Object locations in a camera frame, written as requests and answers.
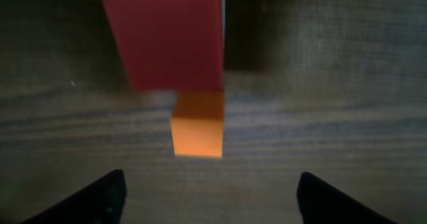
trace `red block face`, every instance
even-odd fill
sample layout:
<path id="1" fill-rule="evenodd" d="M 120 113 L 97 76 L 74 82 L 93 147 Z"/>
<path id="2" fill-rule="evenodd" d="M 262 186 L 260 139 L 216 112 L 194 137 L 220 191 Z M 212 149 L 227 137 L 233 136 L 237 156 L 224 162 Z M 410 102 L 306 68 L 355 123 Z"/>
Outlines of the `red block face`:
<path id="1" fill-rule="evenodd" d="M 221 0 L 103 0 L 137 91 L 222 88 Z"/>

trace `wooden surface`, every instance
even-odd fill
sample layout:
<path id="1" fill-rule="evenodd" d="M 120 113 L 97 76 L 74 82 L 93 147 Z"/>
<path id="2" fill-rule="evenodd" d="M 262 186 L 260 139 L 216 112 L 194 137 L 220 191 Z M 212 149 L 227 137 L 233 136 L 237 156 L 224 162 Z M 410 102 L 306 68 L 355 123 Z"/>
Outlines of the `wooden surface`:
<path id="1" fill-rule="evenodd" d="M 272 3 L 292 7 L 273 23 L 294 35 L 264 47 L 269 70 L 226 73 L 224 158 L 213 160 L 173 156 L 175 97 L 127 89 L 99 0 L 0 0 L 0 217 L 26 219 L 120 168 L 122 223 L 302 223 L 302 171 L 425 223 L 426 0 L 342 1 Z"/>

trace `orange block front face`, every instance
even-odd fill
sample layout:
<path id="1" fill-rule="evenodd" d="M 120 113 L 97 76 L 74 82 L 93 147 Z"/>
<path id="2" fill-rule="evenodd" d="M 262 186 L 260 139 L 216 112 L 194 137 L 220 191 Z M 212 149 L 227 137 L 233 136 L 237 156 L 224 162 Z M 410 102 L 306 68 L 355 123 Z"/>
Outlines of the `orange block front face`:
<path id="1" fill-rule="evenodd" d="M 171 129 L 175 155 L 221 158 L 224 92 L 180 93 Z"/>

